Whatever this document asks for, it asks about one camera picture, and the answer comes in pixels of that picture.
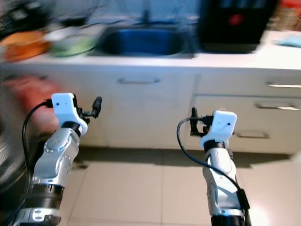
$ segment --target cabinet drawer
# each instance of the cabinet drawer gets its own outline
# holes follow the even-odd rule
[[[238,115],[233,151],[259,153],[296,153],[301,151],[301,99],[263,97],[196,98],[199,114],[226,110]]]
[[[299,75],[203,74],[197,94],[301,97]]]

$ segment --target black appliance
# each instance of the black appliance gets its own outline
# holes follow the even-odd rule
[[[197,35],[209,52],[251,52],[278,0],[200,0]]]

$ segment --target tiled floor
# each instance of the tiled floor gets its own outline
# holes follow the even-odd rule
[[[234,157],[253,226],[300,226],[301,162]],[[202,170],[180,151],[80,149],[79,158],[88,168],[72,170],[60,226],[211,226]]]

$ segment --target black cable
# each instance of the black cable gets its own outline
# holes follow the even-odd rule
[[[177,139],[178,139],[178,143],[179,143],[179,146],[181,148],[181,150],[184,152],[184,154],[189,158],[191,159],[192,161],[194,161],[195,163],[203,166],[203,167],[206,167],[206,168],[209,168],[209,169],[212,169],[214,170],[215,172],[223,175],[224,177],[226,177],[229,181],[231,181],[231,183],[237,188],[238,190],[238,193],[241,195],[241,194],[245,194],[244,190],[242,188],[240,188],[240,186],[238,185],[238,183],[233,180],[232,178],[230,178],[228,175],[226,175],[223,171],[221,171],[220,169],[214,167],[214,166],[211,166],[211,165],[208,165],[207,163],[203,162],[203,161],[200,161],[198,159],[196,159],[195,157],[193,157],[192,155],[190,155],[185,147],[183,146],[183,143],[181,141],[181,137],[180,137],[180,129],[181,129],[181,126],[185,123],[185,122],[188,122],[190,120],[198,120],[198,121],[202,121],[201,118],[198,118],[198,117],[191,117],[191,118],[186,118],[186,119],[183,119],[182,121],[179,122],[178,126],[177,126]],[[250,215],[249,215],[249,206],[241,206],[241,208],[243,209],[244,211],[244,216],[245,216],[245,222],[246,222],[246,226],[252,226],[251,224],[251,220],[250,220]]]
[[[31,171],[30,171],[30,158],[29,158],[29,152],[27,150],[27,144],[26,144],[26,128],[27,124],[29,122],[30,117],[32,114],[41,106],[47,106],[52,107],[51,99],[48,99],[47,101],[40,103],[39,105],[35,106],[26,116],[23,127],[22,127],[22,144],[23,144],[23,153],[24,153],[24,162],[25,162],[25,169],[26,169],[26,186],[24,189],[24,193],[27,194],[30,188],[30,182],[31,182]],[[14,212],[8,217],[8,219],[5,221],[4,226],[8,226],[10,222],[15,218],[19,210],[22,208],[23,204],[25,203],[25,199],[22,199],[21,203],[18,205],[18,207],[14,210]]]

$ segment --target robotic hand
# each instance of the robotic hand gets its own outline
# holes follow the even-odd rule
[[[74,94],[58,93],[51,97],[60,129],[47,140],[43,155],[37,161],[29,192],[24,196],[13,226],[56,226],[60,223],[60,204],[63,190],[79,152],[79,137],[87,132],[92,116],[97,118],[102,98],[93,103],[93,110],[83,112]]]
[[[236,114],[226,111],[214,111],[212,116],[199,118],[193,108],[191,118],[182,120],[177,129],[181,149],[191,160],[203,166],[212,226],[251,226],[250,205],[244,190],[237,184],[233,155],[226,149],[236,120]],[[205,162],[191,156],[182,145],[180,127],[186,121],[190,121],[190,135],[201,137]],[[197,129],[198,121],[204,125],[203,133]]]

